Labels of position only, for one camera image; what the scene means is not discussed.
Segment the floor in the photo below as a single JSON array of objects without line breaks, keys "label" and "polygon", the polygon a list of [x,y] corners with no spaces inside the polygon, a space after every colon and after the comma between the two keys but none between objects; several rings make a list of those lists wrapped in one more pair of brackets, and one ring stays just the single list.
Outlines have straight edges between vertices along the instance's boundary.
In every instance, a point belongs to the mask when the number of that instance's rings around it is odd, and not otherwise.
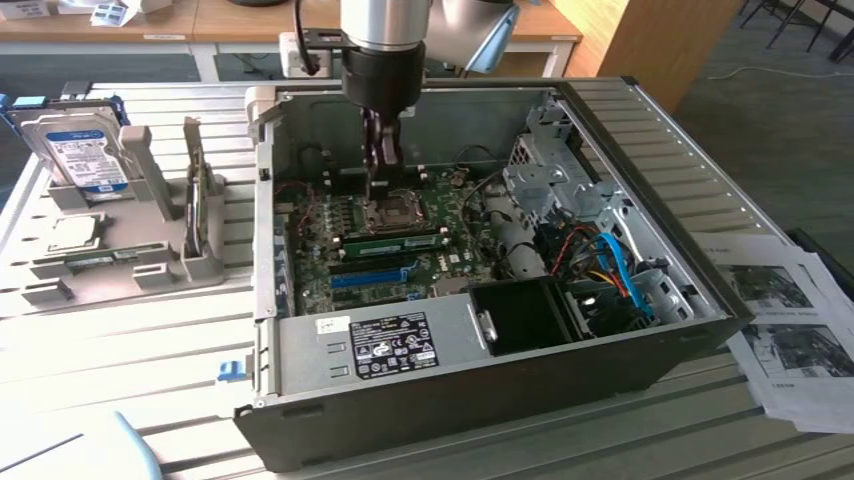
[{"label": "floor", "polygon": [[[825,55],[835,39],[791,26],[772,49],[764,48],[777,20],[759,13],[747,28],[736,18],[708,58],[675,114],[688,134],[783,228],[799,226],[854,270],[854,77],[807,79],[747,71],[708,80],[751,65],[796,72],[854,73],[854,56],[833,65]],[[222,80],[262,80],[242,73],[232,56],[220,56]],[[253,60],[268,72],[277,56]],[[188,56],[0,56],[0,92],[55,95],[65,80],[96,82],[197,81]],[[26,147],[0,128],[0,204],[26,158]]]}]

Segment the white cable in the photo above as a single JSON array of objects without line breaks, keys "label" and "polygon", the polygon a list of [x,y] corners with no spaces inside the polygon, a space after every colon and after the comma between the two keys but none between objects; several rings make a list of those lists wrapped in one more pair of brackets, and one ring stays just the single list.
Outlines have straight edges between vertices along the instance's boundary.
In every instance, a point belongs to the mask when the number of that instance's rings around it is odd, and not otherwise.
[{"label": "white cable", "polygon": [[705,79],[707,80],[725,80],[728,78],[732,78],[735,75],[737,75],[744,70],[761,70],[764,72],[779,73],[781,75],[788,75],[791,77],[800,77],[800,78],[854,77],[854,73],[832,72],[832,73],[828,73],[825,75],[809,75],[809,74],[805,74],[805,73],[787,72],[785,70],[776,70],[773,68],[739,67],[735,70],[732,70],[732,72],[727,73],[725,75],[721,75],[719,77],[705,77]]}]

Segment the metal grating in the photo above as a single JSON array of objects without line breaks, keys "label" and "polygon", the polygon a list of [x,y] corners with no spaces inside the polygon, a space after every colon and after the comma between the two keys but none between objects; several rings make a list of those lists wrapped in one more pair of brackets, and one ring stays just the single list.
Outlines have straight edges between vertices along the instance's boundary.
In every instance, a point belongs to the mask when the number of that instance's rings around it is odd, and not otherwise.
[{"label": "metal grating", "polygon": [[[688,230],[776,231],[639,89],[619,79],[572,83]],[[212,380],[217,361],[241,354],[253,335],[246,86],[94,86],[93,96],[120,94],[132,122],[154,127],[157,162],[168,176],[182,174],[181,154],[170,147],[180,140],[176,128],[184,115],[201,117],[209,161],[228,179],[229,278],[214,291],[190,296],[0,322],[5,415],[38,412],[59,419],[121,411],[173,480],[849,476],[854,437],[801,434],[764,418],[725,352],[683,363],[645,392],[292,475],[265,472],[230,421],[217,417],[249,385],[214,386]],[[38,196],[43,180],[27,175],[18,182],[13,199],[29,198],[3,211],[2,222],[13,226],[3,254],[34,227],[30,212],[47,208]],[[201,294],[209,294],[204,300]]]}]

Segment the motherboard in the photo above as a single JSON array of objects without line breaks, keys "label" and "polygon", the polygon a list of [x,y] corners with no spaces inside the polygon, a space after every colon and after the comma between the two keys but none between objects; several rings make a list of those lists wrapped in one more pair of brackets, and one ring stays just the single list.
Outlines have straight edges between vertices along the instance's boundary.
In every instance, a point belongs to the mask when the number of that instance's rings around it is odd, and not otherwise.
[{"label": "motherboard", "polygon": [[297,315],[458,293],[495,280],[481,259],[488,232],[469,235],[461,204],[466,170],[421,174],[422,186],[366,202],[322,185],[285,182],[276,209],[288,216]]}]

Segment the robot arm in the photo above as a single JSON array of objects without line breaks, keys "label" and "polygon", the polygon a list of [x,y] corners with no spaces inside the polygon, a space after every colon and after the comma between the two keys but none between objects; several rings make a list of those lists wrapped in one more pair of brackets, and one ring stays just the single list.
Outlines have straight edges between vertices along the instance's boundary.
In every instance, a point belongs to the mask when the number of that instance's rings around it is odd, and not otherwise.
[{"label": "robot arm", "polygon": [[512,0],[342,0],[341,30],[304,29],[293,8],[300,56],[341,50],[341,88],[361,107],[366,197],[381,198],[402,173],[397,116],[420,96],[424,57],[492,71],[519,16]]}]

